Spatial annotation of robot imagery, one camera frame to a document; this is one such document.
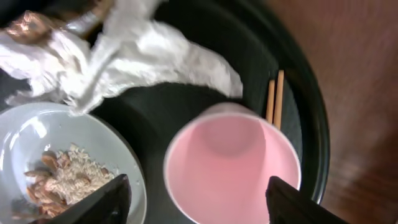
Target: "pink cup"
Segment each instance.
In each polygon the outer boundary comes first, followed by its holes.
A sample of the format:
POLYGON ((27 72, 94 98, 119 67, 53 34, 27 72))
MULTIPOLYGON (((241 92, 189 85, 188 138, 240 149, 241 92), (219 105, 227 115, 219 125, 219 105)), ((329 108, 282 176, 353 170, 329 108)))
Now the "pink cup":
POLYGON ((296 189, 301 173, 289 140, 273 125, 235 103, 220 103, 174 137, 164 179, 174 204, 201 224, 269 223, 269 178, 296 189))

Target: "cup rim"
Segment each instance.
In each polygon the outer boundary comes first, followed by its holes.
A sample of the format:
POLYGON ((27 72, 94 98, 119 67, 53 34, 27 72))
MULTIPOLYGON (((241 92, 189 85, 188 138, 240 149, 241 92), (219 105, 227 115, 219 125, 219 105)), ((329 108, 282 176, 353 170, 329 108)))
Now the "cup rim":
POLYGON ((216 119, 216 118, 220 118, 220 117, 224 117, 224 116, 241 116, 243 118, 248 118, 251 120, 256 120, 258 122, 260 122, 261 124, 267 126, 268 128, 271 128, 271 130, 273 130, 275 133, 277 133, 288 145, 290 151, 292 152, 294 159, 296 161, 296 166, 297 166, 297 172, 298 172, 298 181, 297 181, 297 185, 294 186, 295 189, 300 190, 300 185, 301 185, 301 181, 302 181, 302 173, 301 173, 301 165, 300 165, 300 160, 299 157, 297 155, 296 150, 294 149, 292 143, 289 141, 289 139, 287 139, 287 137, 285 136, 285 134, 280 131, 279 129, 277 129, 274 125, 268 123, 264 118, 253 115, 253 114, 247 114, 247 113, 242 113, 242 112, 235 112, 235 111, 224 111, 224 112, 219 112, 219 113, 215 113, 215 114, 206 114, 204 116, 199 115, 199 117, 191 120, 190 122, 188 122, 183 128, 181 128, 173 137, 173 139, 171 140, 170 144, 167 146, 167 150, 165 153, 165 157, 164 157, 164 161, 163 161, 163 179, 165 182, 165 186, 166 186, 166 190, 167 193, 169 194, 170 198, 172 199, 174 205, 187 217, 189 218, 191 221, 193 221, 194 223, 200 224, 199 222, 197 222, 196 220, 194 220, 190 215, 188 215, 184 209, 182 209, 182 207, 180 206, 180 204, 177 202, 177 200, 175 199, 171 188, 170 188, 170 182, 169 182, 169 178, 166 172, 166 167, 169 164, 169 157, 172 153, 172 151, 175 150, 176 145, 178 144, 178 140, 183 136, 183 134, 192 126, 199 124, 199 123, 204 123, 206 121, 212 120, 212 119, 216 119))

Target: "black tray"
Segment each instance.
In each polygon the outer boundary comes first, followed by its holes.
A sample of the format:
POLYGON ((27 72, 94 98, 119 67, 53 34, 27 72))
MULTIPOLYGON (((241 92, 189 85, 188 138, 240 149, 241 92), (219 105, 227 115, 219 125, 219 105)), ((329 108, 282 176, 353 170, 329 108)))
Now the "black tray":
MULTIPOLYGON (((285 70, 282 132, 297 150, 301 193, 320 202, 329 164, 326 112, 317 81, 297 44, 260 0, 169 0, 154 19, 180 29, 193 42, 218 52, 241 75, 242 100, 205 87, 160 84, 132 88, 107 99, 93 114, 132 146, 146 178, 146 223, 191 223, 172 203, 163 181, 163 159, 174 134, 207 107, 238 101, 265 115, 268 82, 285 70)), ((21 87, 0 75, 0 98, 21 87)), ((0 110, 5 105, 0 103, 0 110)))

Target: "cup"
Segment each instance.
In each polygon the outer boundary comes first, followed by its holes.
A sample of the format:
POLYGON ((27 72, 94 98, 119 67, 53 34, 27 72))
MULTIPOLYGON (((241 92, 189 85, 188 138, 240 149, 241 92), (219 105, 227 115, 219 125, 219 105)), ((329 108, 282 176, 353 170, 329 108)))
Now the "cup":
POLYGON ((269 223, 271 176, 299 189, 301 172, 289 140, 236 103, 208 108, 167 149, 164 180, 174 204, 195 223, 269 223))

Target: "white bowl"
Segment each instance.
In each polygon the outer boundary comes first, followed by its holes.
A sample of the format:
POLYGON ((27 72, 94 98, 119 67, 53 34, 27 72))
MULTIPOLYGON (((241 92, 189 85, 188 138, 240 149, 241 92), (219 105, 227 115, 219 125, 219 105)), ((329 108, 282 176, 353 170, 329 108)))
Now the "white bowl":
POLYGON ((11 219, 12 207, 20 206, 21 200, 29 201, 24 172, 35 168, 45 149, 67 150, 71 143, 85 148, 93 160, 111 171, 127 174, 132 193, 128 223, 143 223, 145 183, 128 144, 91 115, 72 117, 67 106, 55 103, 31 103, 0 115, 0 223, 27 223, 11 219))

